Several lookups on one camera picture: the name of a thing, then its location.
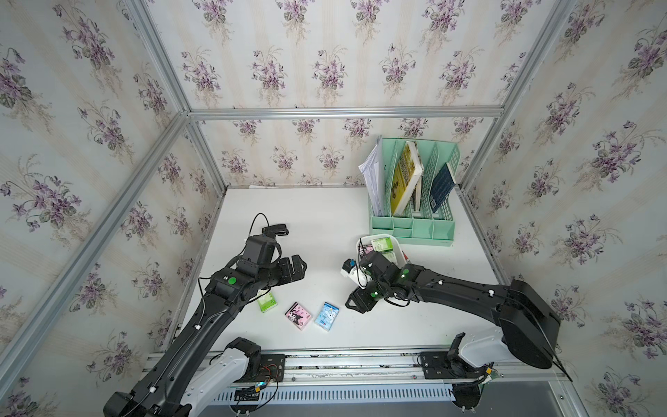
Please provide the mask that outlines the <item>pink tissue pack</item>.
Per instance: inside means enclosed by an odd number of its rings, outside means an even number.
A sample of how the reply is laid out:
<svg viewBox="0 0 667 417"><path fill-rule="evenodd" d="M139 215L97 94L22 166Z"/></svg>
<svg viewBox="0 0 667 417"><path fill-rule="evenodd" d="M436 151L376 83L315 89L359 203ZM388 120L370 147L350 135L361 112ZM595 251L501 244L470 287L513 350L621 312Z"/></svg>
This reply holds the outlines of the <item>pink tissue pack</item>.
<svg viewBox="0 0 667 417"><path fill-rule="evenodd" d="M312 319L312 315L299 302L295 302L287 310L285 317L299 330L303 330Z"/></svg>

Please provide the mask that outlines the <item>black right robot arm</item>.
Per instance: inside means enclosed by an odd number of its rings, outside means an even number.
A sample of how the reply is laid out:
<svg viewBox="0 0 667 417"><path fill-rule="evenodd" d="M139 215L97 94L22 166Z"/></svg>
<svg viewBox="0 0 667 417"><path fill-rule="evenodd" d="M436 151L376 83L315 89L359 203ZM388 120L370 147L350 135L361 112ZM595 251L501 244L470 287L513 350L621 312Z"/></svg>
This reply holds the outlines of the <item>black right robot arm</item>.
<svg viewBox="0 0 667 417"><path fill-rule="evenodd" d="M443 305L493 323L508 352L524 364L538 369L561 364L556 353L561 319L524 281L474 283L414 263L399 266L375 251L359 261L345 260L341 273L357 283L347 298L348 309L365 314L380 301L401 307L413 302Z"/></svg>

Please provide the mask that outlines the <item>mint green desk organizer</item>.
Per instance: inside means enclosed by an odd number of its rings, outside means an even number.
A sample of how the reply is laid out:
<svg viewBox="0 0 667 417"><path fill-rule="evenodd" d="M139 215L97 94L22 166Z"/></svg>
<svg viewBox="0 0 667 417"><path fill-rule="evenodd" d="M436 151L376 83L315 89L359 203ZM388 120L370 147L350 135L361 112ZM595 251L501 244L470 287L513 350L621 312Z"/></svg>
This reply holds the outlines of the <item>mint green desk organizer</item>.
<svg viewBox="0 0 667 417"><path fill-rule="evenodd" d="M393 216L390 209L392 176L398 154L406 141L415 141L424 172L403 214ZM429 194L434 177L448 163L456 177L460 149L454 142L419 140L411 138L382 138L384 163L385 216L374 216L369 205L369 232L388 234L400 243L451 247L454 242L455 221L448 200L435 214L429 206Z"/></svg>

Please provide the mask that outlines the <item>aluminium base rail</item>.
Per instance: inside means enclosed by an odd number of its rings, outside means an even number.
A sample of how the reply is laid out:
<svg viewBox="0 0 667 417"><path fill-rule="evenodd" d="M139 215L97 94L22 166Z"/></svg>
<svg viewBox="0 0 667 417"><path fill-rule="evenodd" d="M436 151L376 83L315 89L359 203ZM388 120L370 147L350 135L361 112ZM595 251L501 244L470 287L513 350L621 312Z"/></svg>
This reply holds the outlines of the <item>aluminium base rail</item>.
<svg viewBox="0 0 667 417"><path fill-rule="evenodd" d="M493 384L542 384L559 400L571 386L557 369L502 361L455 371L446 358L443 347L264 350L258 370L221 387L208 404L248 413L264 405L456 401L471 410Z"/></svg>

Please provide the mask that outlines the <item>white paper stack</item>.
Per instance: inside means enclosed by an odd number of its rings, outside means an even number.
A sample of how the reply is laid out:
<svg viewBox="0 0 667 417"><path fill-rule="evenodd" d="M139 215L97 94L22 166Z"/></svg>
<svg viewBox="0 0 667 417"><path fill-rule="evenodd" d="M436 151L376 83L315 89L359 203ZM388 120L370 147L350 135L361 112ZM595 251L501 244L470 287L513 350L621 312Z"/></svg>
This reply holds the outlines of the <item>white paper stack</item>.
<svg viewBox="0 0 667 417"><path fill-rule="evenodd" d="M366 160L359 165L374 216L385 216L382 137L378 137Z"/></svg>

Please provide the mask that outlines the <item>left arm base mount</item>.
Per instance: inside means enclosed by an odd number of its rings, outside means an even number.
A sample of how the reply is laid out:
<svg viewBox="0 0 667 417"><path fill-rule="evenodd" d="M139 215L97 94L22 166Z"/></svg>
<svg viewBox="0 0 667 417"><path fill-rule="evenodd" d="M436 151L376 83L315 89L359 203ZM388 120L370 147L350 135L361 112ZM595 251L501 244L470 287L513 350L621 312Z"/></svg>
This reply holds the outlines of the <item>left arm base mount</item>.
<svg viewBox="0 0 667 417"><path fill-rule="evenodd" d="M233 398L235 402L259 401L261 393L271 383L277 389L279 383L283 382L287 359L284 354L265 353L258 344L241 337L229 343L226 350L229 349L241 352L241 356L248 360L237 382L251 383L251 386L236 389Z"/></svg>

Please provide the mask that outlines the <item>yellow cover book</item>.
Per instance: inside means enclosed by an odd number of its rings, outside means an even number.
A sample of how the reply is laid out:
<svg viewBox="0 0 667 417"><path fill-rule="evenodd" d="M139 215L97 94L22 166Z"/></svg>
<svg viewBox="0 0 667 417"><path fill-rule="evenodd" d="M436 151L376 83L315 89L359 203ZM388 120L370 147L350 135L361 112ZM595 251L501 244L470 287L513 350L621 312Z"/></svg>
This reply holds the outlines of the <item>yellow cover book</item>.
<svg viewBox="0 0 667 417"><path fill-rule="evenodd" d="M415 141L406 141L398 154L392 176L390 209L393 216L404 213L411 202L424 167Z"/></svg>

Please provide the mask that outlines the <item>blue tissue pack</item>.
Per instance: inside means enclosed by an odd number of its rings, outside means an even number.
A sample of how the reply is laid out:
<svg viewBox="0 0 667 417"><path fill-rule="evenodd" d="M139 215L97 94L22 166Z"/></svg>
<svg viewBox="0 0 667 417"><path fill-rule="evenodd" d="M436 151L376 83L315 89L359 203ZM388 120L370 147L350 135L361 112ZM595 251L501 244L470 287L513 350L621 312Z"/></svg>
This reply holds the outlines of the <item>blue tissue pack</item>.
<svg viewBox="0 0 667 417"><path fill-rule="evenodd" d="M314 323L323 330L329 332L333 328L333 324L335 323L339 314L340 309L337 306L329 302L324 302L319 314L314 320Z"/></svg>

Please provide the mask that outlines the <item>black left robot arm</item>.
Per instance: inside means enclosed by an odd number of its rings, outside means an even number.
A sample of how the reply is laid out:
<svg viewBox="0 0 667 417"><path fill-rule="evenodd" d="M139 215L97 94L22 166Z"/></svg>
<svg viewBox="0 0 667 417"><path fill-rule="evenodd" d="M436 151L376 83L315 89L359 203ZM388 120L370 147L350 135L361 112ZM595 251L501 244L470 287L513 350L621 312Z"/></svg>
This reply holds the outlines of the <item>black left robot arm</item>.
<svg viewBox="0 0 667 417"><path fill-rule="evenodd" d="M210 276L196 312L156 366L130 392L115 392L104 415L194 416L206 392L196 387L196 370L222 332L260 291L304 278L307 264L284 257L276 241L287 234L278 224L250 236L241 254Z"/></svg>

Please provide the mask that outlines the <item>white storage box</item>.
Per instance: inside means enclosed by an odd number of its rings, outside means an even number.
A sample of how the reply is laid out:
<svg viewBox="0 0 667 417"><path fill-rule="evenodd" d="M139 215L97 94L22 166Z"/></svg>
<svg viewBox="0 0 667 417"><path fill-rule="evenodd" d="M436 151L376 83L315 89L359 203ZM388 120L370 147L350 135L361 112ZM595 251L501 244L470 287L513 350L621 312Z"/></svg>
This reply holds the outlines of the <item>white storage box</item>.
<svg viewBox="0 0 667 417"><path fill-rule="evenodd" d="M391 235L379 234L363 236L357 243L360 257L368 255L371 251L380 253L389 262L402 268L409 261L409 257L401 248L399 241Z"/></svg>

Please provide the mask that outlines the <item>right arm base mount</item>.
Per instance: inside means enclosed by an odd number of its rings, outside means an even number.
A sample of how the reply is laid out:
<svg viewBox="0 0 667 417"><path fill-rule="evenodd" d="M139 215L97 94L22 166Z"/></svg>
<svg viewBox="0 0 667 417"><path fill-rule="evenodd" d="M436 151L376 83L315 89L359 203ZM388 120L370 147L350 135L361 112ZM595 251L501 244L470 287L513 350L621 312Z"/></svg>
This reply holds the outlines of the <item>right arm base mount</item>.
<svg viewBox="0 0 667 417"><path fill-rule="evenodd" d="M452 385L453 404L462 412L475 412L484 390L484 384L491 379L494 362L474 366L460 355L464 332L455 336L452 345L446 351L422 352L417 356L417 364L427 380L462 380Z"/></svg>

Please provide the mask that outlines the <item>dark blue book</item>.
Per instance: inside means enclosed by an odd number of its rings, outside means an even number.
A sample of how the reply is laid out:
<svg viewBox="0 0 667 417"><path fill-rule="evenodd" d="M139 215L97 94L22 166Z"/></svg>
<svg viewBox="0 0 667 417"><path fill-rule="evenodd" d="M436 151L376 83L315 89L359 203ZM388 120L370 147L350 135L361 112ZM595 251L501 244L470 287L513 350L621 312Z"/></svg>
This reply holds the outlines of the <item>dark blue book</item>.
<svg viewBox="0 0 667 417"><path fill-rule="evenodd" d="M448 197L455 186L453 173L450 165L446 163L434 177L429 194L429 206L435 214L448 200Z"/></svg>

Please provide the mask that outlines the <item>green tissue pack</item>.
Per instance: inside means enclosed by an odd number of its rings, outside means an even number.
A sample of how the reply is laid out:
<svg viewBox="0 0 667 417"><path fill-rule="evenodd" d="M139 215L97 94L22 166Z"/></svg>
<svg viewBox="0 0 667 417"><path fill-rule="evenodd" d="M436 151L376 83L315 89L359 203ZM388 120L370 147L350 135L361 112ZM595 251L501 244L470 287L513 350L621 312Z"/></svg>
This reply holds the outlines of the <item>green tissue pack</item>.
<svg viewBox="0 0 667 417"><path fill-rule="evenodd" d="M389 260L389 262L392 262L392 263L394 263L394 264L397 264L397 263L399 262L399 261L398 261L398 258L397 258L397 256L396 256L396 254L395 254L394 252L392 252L392 251L382 252L381 254L382 254L387 260Z"/></svg>
<svg viewBox="0 0 667 417"><path fill-rule="evenodd" d="M275 308L278 302L272 292L267 292L258 299L257 304L262 313L267 313Z"/></svg>
<svg viewBox="0 0 667 417"><path fill-rule="evenodd" d="M371 246L376 252L387 252L394 250L394 244L390 237L375 238L371 241Z"/></svg>

